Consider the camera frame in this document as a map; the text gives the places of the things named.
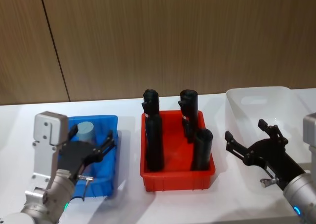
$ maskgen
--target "wooden wall panel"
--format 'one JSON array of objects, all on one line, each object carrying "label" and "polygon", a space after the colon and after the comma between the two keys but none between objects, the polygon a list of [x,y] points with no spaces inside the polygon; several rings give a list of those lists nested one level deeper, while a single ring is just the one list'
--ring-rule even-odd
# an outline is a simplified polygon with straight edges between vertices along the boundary
[{"label": "wooden wall panel", "polygon": [[71,100],[316,86],[315,0],[44,0]]},{"label": "wooden wall panel", "polygon": [[0,105],[68,101],[41,0],[0,0]]}]

